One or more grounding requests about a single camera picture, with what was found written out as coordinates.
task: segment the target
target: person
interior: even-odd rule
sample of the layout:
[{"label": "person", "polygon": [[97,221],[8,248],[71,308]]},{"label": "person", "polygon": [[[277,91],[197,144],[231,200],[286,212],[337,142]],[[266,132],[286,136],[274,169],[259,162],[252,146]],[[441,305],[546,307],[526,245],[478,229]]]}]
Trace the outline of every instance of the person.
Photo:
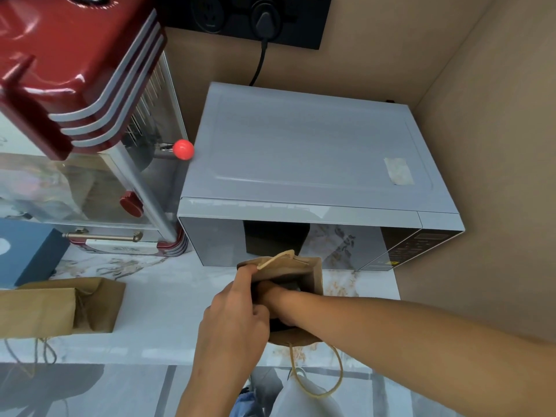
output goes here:
[{"label": "person", "polygon": [[556,415],[556,345],[408,301],[328,297],[257,286],[237,271],[199,325],[176,417],[228,417],[259,361],[269,317],[298,326],[379,374],[467,417]]}]

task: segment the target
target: person's left hand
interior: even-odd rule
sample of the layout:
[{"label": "person's left hand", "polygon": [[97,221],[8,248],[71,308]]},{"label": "person's left hand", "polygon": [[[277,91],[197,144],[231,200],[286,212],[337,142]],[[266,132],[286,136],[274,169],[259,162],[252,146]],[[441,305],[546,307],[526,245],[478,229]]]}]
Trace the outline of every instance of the person's left hand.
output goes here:
[{"label": "person's left hand", "polygon": [[268,309],[251,301],[251,277],[256,272],[254,265],[239,268],[235,280],[205,310],[191,379],[176,416],[229,415],[260,360],[270,330]]}]

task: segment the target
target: power cord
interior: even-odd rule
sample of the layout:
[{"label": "power cord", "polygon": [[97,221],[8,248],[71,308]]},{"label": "power cord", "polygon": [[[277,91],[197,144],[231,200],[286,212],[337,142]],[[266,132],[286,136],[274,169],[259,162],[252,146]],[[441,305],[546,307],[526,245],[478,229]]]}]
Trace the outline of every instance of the power cord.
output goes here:
[{"label": "power cord", "polygon": [[265,61],[265,53],[267,47],[268,47],[268,40],[265,38],[261,41],[261,58],[259,59],[259,65],[257,66],[257,71],[255,72],[255,75],[253,76],[251,83],[249,83],[249,86],[253,86],[257,81],[257,77],[259,77],[259,73],[261,72],[262,69],[262,63]]}]

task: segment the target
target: folded paper bag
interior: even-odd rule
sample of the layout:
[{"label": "folded paper bag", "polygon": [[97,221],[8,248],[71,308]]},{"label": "folded paper bag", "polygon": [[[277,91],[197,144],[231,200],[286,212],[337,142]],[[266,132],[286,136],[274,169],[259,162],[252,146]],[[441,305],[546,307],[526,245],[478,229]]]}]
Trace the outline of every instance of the folded paper bag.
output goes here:
[{"label": "folded paper bag", "polygon": [[[245,265],[257,265],[253,283],[271,280],[279,285],[295,283],[301,291],[323,295],[323,264],[319,257],[300,257],[288,250],[274,257],[262,256],[238,264],[239,269]],[[268,342],[275,345],[301,347],[321,342],[313,334],[281,322],[272,322]]]},{"label": "folded paper bag", "polygon": [[114,330],[126,284],[101,277],[32,282],[0,291],[1,338]]}]

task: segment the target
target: beige wall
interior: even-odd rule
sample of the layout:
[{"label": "beige wall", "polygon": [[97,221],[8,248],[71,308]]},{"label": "beige wall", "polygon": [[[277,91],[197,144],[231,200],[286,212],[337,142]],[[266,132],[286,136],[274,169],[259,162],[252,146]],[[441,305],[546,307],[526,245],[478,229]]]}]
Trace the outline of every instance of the beige wall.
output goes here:
[{"label": "beige wall", "polygon": [[[332,0],[318,51],[270,44],[257,85],[414,107],[491,0]],[[211,81],[248,84],[260,43],[168,29],[190,138]]]},{"label": "beige wall", "polygon": [[415,114],[467,233],[402,299],[556,340],[556,0],[496,0]]}]

